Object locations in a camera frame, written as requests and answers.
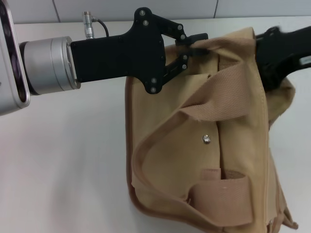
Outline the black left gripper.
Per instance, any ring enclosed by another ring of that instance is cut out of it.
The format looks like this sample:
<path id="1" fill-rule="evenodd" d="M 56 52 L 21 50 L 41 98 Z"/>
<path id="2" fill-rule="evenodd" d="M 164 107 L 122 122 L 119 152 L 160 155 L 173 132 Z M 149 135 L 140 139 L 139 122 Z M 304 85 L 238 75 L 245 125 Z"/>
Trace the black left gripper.
<path id="1" fill-rule="evenodd" d="M 165 66 L 162 34 L 175 39 L 177 46 L 190 46 L 207 40 L 207 33 L 186 36 L 182 24 L 154 15 L 149 8 L 138 8 L 132 27 L 122 35 L 74 41 L 73 63 L 79 82 L 87 83 L 118 77 L 135 77 L 149 94 L 188 68 L 190 57 L 209 54 L 207 49 L 188 49 Z"/>

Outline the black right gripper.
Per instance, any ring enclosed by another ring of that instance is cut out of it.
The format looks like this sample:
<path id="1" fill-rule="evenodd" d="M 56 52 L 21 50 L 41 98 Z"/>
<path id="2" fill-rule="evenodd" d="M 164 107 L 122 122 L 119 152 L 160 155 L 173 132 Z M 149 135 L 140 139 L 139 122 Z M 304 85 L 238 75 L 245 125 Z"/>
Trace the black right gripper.
<path id="1" fill-rule="evenodd" d="M 291 73 L 311 67 L 311 28 L 282 32 L 279 26 L 256 36 L 256 62 L 265 92 Z"/>

